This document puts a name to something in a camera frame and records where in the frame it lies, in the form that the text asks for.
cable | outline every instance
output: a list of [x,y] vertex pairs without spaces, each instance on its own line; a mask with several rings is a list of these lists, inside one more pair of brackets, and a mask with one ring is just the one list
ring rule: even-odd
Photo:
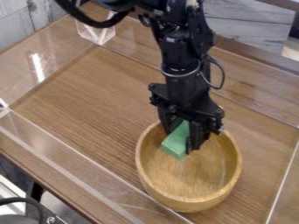
[[61,7],[86,25],[105,29],[114,25],[117,25],[129,15],[130,10],[121,11],[114,15],[114,17],[107,21],[97,21],[91,17],[89,17],[85,12],[74,6],[74,4],[69,0],[55,0]]
[[207,78],[206,78],[206,76],[205,76],[205,74],[203,74],[202,72],[201,72],[201,77],[203,78],[205,82],[207,83],[207,85],[209,85],[211,88],[219,90],[219,89],[222,89],[223,86],[225,86],[225,82],[226,82],[226,78],[227,78],[226,70],[225,70],[225,67],[223,67],[223,65],[221,64],[221,62],[219,62],[213,56],[210,56],[209,54],[207,54],[207,61],[209,61],[210,63],[213,63],[214,65],[217,65],[217,66],[219,67],[219,70],[222,71],[222,81],[221,81],[219,86],[217,87],[217,86],[214,86],[214,85],[211,84],[211,82],[207,80]]
[[19,202],[29,203],[29,204],[34,205],[38,208],[39,215],[41,215],[39,223],[43,224],[43,219],[45,219],[43,207],[34,199],[25,199],[25,198],[0,199],[0,206],[9,205],[9,204],[14,204],[14,203],[19,203]]

bowl rim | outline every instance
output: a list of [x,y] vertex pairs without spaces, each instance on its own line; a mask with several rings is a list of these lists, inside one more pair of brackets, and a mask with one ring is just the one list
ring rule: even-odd
[[169,200],[175,200],[175,201],[187,202],[187,203],[201,203],[201,202],[207,202],[207,201],[217,200],[218,198],[223,197],[223,195],[226,195],[233,190],[235,184],[238,183],[239,176],[241,176],[241,173],[242,173],[242,165],[243,165],[243,159],[242,159],[239,146],[238,146],[237,140],[233,137],[233,135],[230,134],[230,132],[225,130],[222,135],[227,136],[229,140],[231,141],[233,145],[235,146],[234,148],[235,148],[235,152],[237,152],[237,155],[238,155],[238,160],[237,160],[237,169],[234,171],[234,175],[233,175],[229,183],[217,192],[214,192],[211,194],[207,194],[206,196],[201,196],[201,197],[197,197],[197,198],[189,198],[189,197],[183,197],[183,196],[174,196],[173,194],[170,194],[165,191],[161,191],[161,189],[157,189],[153,180],[146,175],[145,167],[142,166],[142,159],[141,159],[142,144],[143,144],[143,141],[146,139],[147,134],[150,133],[150,131],[158,125],[162,125],[161,121],[155,122],[154,124],[151,124],[149,126],[149,128],[145,130],[142,136],[139,137],[137,147],[135,147],[135,164],[137,164],[137,169],[138,169],[138,172],[139,172],[141,179],[143,179],[143,181],[150,185],[150,187],[162,196],[165,196]]

green block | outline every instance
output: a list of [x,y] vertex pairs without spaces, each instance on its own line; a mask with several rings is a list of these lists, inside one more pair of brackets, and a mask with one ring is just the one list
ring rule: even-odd
[[190,135],[190,124],[182,122],[171,135],[163,140],[163,151],[182,160],[186,157],[186,138]]

wooden bowl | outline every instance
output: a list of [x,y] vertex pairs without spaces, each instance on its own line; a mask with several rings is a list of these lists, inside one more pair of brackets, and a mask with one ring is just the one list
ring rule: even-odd
[[195,213],[217,206],[230,195],[242,170],[239,147],[230,133],[210,141],[182,161],[162,151],[165,129],[158,122],[137,145],[135,162],[149,194],[178,212]]

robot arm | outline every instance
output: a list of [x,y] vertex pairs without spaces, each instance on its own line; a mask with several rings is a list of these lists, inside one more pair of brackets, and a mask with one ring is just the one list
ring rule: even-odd
[[[159,118],[169,134],[181,123],[189,121],[190,136],[186,139],[187,154],[198,150],[211,132],[223,129],[225,111],[210,97],[211,88],[222,88],[225,70],[209,55],[214,46],[214,32],[207,25],[202,0],[97,0],[118,14],[105,22],[94,21],[71,5],[69,0],[57,0],[65,10],[83,23],[107,28],[122,21],[129,12],[139,7],[139,17],[150,26],[161,46],[162,72],[166,84],[150,84],[151,103],[158,107]],[[223,72],[219,87],[211,85],[211,63]]]

